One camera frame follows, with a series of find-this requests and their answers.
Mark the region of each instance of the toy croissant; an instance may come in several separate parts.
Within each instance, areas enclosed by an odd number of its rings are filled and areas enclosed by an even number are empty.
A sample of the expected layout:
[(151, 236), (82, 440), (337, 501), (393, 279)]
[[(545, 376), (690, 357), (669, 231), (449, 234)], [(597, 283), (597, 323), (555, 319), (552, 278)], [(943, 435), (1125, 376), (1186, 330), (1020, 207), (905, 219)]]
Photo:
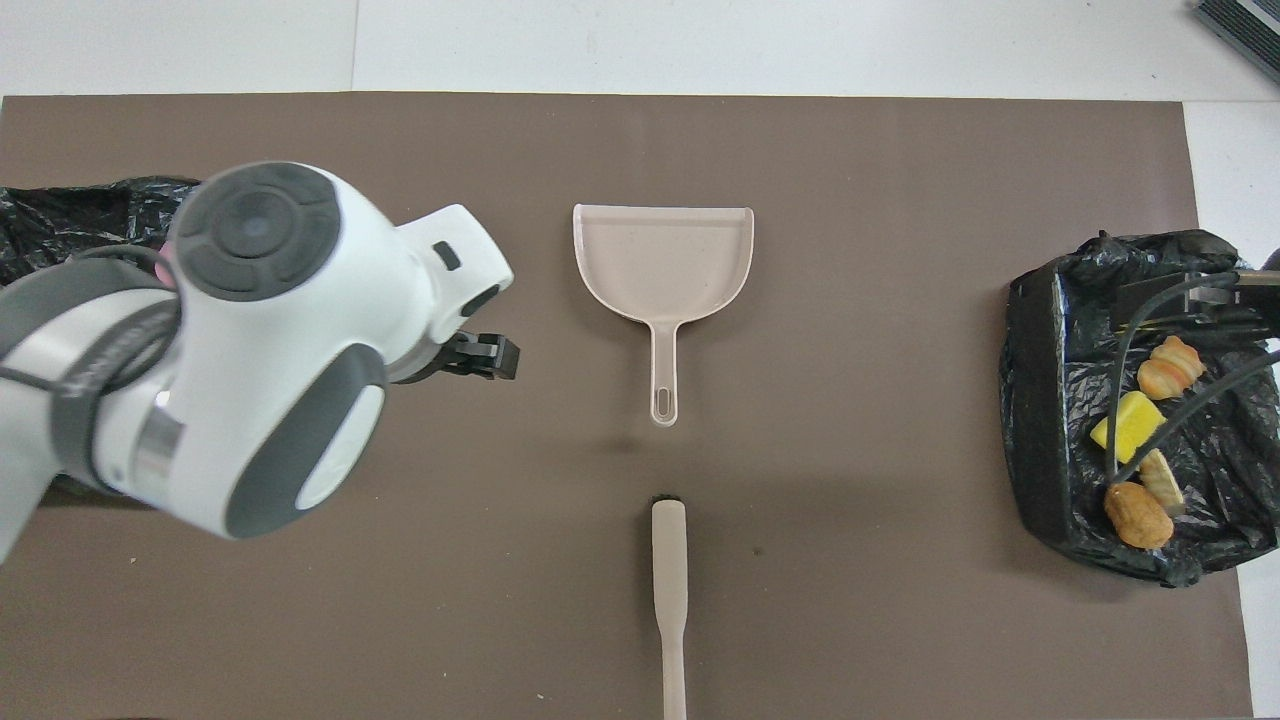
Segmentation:
[(1176, 336), (1169, 336), (1138, 368), (1138, 387), (1152, 400), (1179, 397), (1204, 373), (1199, 352)]

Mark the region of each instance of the black plastic bag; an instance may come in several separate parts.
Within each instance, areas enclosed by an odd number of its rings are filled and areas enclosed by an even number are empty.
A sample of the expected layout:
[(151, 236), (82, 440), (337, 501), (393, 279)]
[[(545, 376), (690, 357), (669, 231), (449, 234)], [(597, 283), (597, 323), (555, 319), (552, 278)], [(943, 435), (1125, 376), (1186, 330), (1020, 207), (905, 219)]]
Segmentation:
[[(1123, 543), (1102, 509), (1103, 451), (1088, 433), (1106, 415), (1117, 338), (1111, 305), (1121, 284), (1181, 272), (1243, 268), (1234, 247), (1204, 231), (1157, 236), (1100, 234), (1010, 284), (1000, 363), (1005, 460), (1028, 530), (1062, 555), (1187, 587), (1277, 544), (1280, 395), (1263, 372), (1210, 402), (1161, 445), (1187, 500), (1174, 538), (1156, 551)], [(1135, 343), (1124, 389), (1162, 337)], [(1258, 342), (1202, 332), (1203, 391), (1266, 354)], [(1185, 401), (1156, 405), (1167, 418)]]
[(159, 249), (196, 184), (146, 177), (92, 187), (0, 187), (0, 287), (90, 247), (128, 242)]

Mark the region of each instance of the beige dustpan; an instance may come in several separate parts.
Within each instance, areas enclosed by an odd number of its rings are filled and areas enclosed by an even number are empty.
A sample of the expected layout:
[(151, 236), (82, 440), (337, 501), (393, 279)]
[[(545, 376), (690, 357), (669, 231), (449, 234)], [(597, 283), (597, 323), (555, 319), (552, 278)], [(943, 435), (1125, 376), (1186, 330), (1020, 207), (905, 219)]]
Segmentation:
[(654, 423), (676, 423), (676, 331), (737, 296), (754, 234), (750, 208), (573, 208), (573, 251), (588, 290), (649, 325)]

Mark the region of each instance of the brown surface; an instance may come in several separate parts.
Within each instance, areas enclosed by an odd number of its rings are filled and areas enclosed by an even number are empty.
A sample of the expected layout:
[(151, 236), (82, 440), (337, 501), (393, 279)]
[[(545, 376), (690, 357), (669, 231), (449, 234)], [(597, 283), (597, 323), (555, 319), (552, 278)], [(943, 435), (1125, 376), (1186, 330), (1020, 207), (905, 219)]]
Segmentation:
[[(1196, 224), (1171, 104), (305, 95), (8, 99), (0, 184), (294, 159), (396, 222), (465, 202), (520, 379), (398, 388), (356, 477), (257, 541), (45, 507), (0, 570), (13, 717), (658, 717), (649, 497), (689, 506), (690, 717), (1248, 715), (1233, 573), (1166, 591), (1018, 524), (1004, 287)], [(648, 336), (575, 202), (749, 205), (739, 299)]]

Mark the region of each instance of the white floor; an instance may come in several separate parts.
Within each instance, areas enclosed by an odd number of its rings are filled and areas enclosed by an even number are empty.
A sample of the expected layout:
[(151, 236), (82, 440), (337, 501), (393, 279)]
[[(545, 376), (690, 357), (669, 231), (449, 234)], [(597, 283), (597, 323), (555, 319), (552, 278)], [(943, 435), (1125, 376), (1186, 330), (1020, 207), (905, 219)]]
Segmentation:
[[(0, 96), (466, 90), (1179, 100), (1201, 224), (1280, 246), (1280, 85), (1187, 0), (0, 0)], [(1240, 569), (1280, 716), (1280, 553)]]

